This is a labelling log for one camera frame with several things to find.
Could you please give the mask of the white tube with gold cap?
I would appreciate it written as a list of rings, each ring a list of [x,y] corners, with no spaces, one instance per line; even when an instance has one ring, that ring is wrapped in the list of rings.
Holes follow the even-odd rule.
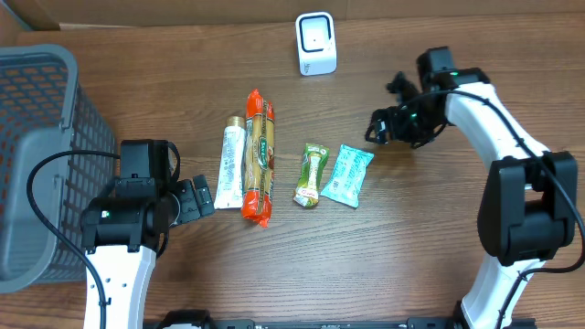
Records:
[[[243,156],[246,142],[245,120],[239,116],[227,119],[218,172],[215,209],[241,208],[243,205]]]

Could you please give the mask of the teal tissue packet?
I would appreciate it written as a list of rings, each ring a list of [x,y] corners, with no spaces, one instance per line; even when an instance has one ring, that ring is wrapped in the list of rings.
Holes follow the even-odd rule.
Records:
[[[342,144],[330,179],[321,195],[335,202],[357,208],[367,167],[373,158],[372,153]]]

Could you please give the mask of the green snack bar wrapper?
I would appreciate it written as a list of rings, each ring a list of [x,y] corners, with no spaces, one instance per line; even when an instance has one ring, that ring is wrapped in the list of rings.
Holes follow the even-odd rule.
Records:
[[[307,143],[303,151],[301,177],[294,190],[293,200],[305,208],[319,202],[319,187],[329,158],[329,149],[323,145]]]

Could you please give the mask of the orange biscuit roll pack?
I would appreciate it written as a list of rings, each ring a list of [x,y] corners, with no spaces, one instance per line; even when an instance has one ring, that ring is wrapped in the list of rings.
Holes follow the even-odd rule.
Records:
[[[253,90],[247,100],[241,215],[267,228],[272,212],[275,158],[272,103]]]

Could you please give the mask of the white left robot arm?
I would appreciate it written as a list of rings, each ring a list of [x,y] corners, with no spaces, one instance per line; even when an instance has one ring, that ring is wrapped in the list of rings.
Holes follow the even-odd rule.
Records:
[[[204,176],[180,179],[180,155],[164,140],[121,144],[121,172],[81,215],[90,262],[84,325],[140,328],[148,286],[171,228],[214,214]]]

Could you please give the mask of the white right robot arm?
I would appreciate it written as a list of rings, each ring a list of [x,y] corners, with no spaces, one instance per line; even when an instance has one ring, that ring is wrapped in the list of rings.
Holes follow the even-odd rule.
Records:
[[[430,48],[417,60],[418,85],[398,72],[388,83],[397,105],[373,112],[366,140],[420,148],[454,126],[488,172],[477,215],[485,255],[473,286],[450,317],[410,318],[409,328],[533,328],[513,310],[533,276],[573,272],[548,268],[558,250],[583,235],[577,210],[579,169],[568,152],[552,152],[533,138],[500,101],[479,68],[457,69],[447,47]]]

